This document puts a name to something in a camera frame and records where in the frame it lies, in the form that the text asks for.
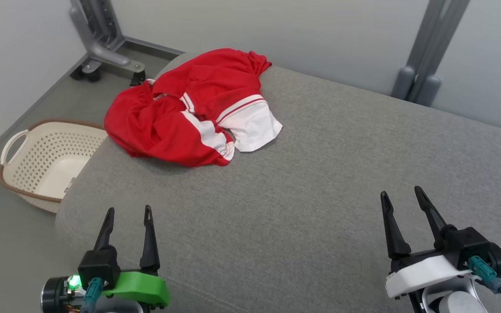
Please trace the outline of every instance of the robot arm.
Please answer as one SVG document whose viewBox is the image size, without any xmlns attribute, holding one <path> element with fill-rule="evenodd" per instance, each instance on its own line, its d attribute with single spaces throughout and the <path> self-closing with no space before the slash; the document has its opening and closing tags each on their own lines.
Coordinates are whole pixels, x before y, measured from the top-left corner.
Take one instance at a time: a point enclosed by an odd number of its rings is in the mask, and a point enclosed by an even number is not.
<svg viewBox="0 0 501 313">
<path fill-rule="evenodd" d="M 169 290 L 157 275 L 160 258 L 150 206 L 144 212 L 139 270 L 122 271 L 117 264 L 117 250 L 109 243 L 114 214 L 114 208 L 107 211 L 94 249 L 86 251 L 78 265 L 78 275 L 54 277 L 44 285 L 43 313 L 148 313 L 169 306 Z"/>
<path fill-rule="evenodd" d="M 501 293 L 501 248 L 473 227 L 457 230 L 447 224 L 419 186 L 415 194 L 434 236 L 434 249 L 415 253 L 401 235 L 388 194 L 380 195 L 391 259 L 388 297 L 409 295 L 415 313 L 486 313 L 474 283 Z"/>
</svg>

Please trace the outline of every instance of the green led light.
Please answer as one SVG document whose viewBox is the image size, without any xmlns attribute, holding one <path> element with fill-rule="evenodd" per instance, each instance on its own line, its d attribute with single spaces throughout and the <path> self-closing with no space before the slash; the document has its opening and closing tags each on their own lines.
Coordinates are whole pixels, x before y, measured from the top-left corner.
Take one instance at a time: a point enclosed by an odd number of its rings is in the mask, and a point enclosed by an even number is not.
<svg viewBox="0 0 501 313">
<path fill-rule="evenodd" d="M 81 285 L 80 276 L 79 275 L 71 276 L 71 279 L 69 280 L 69 288 L 75 290 L 76 287 L 78 287 L 79 285 Z"/>
</svg>

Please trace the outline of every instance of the metal bracket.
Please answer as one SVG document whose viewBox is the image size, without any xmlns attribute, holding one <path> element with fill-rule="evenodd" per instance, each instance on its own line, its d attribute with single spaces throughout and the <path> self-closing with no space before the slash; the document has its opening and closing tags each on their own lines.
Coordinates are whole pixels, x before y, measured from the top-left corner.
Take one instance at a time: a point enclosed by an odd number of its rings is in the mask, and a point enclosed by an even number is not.
<svg viewBox="0 0 501 313">
<path fill-rule="evenodd" d="M 103 35 L 110 36 L 110 29 L 107 23 L 106 17 L 103 14 L 104 10 L 110 10 L 110 8 L 103 9 L 98 0 L 90 0 L 90 6 L 94 12 L 95 22 L 97 23 L 99 29 Z M 92 73 L 95 71 L 102 63 L 107 63 L 122 69 L 132 71 L 133 73 L 143 73 L 145 65 L 142 62 L 130 59 L 127 56 L 120 55 L 115 52 L 115 50 L 123 43 L 123 36 L 121 36 L 119 26 L 117 23 L 117 37 L 112 43 L 106 44 L 104 47 L 98 39 L 95 38 L 95 34 L 90 30 L 89 20 L 86 18 L 85 11 L 80 0 L 71 0 L 71 10 L 69 12 L 73 24 L 77 29 L 79 36 L 81 37 L 82 43 L 86 47 L 88 54 L 92 60 L 90 60 L 82 69 L 84 73 Z"/>
</svg>

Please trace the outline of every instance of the clothing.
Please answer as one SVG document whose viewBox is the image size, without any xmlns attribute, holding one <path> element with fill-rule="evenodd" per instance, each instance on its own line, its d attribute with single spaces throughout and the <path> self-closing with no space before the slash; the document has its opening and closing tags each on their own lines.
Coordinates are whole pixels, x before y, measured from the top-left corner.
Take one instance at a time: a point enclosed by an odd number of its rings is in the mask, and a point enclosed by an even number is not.
<svg viewBox="0 0 501 313">
<path fill-rule="evenodd" d="M 282 128 L 260 95 L 258 77 L 270 65 L 252 51 L 204 53 L 120 93 L 105 116 L 105 129 L 133 157 L 225 166 L 234 148 L 254 151 Z"/>
</svg>

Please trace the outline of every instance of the green bracket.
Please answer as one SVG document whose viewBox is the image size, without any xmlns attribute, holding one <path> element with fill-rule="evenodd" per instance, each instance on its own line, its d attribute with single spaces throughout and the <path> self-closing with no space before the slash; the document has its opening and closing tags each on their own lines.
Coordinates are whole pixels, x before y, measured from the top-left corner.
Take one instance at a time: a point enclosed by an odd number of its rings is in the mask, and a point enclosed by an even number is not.
<svg viewBox="0 0 501 313">
<path fill-rule="evenodd" d="M 141 272 L 121 272 L 115 289 L 103 290 L 102 295 L 147 303 L 155 307 L 169 306 L 169 290 L 161 277 Z"/>
</svg>

